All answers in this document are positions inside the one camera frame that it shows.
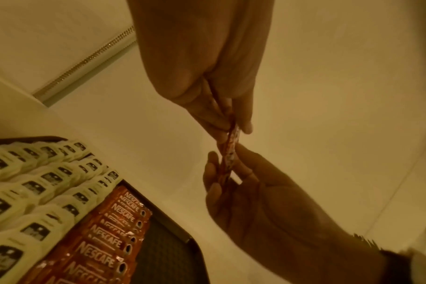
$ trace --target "black tray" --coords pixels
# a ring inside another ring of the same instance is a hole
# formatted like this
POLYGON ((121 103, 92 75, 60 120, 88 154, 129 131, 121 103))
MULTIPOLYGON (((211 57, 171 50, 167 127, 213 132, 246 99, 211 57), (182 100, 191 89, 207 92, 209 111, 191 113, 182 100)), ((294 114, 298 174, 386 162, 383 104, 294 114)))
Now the black tray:
MULTIPOLYGON (((12 142, 59 142, 55 136, 0 139, 0 145, 12 142)), ((119 183, 130 190, 152 211, 151 226, 138 254, 131 284, 209 284, 204 257, 197 242, 181 226, 144 197, 131 184, 119 183)))

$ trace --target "person's right hand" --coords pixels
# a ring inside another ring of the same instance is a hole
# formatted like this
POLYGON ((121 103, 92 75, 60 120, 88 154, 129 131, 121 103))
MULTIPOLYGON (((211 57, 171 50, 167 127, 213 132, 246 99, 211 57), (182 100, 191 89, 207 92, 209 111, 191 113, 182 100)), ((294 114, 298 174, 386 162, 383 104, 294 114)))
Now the person's right hand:
POLYGON ((384 258, 344 232, 308 194, 259 154, 236 145, 241 184, 216 182, 219 158, 204 172, 215 223, 252 258, 293 284, 378 283, 384 258))
POLYGON ((155 90, 218 142, 229 115, 252 132, 253 91, 274 0, 128 0, 155 90))

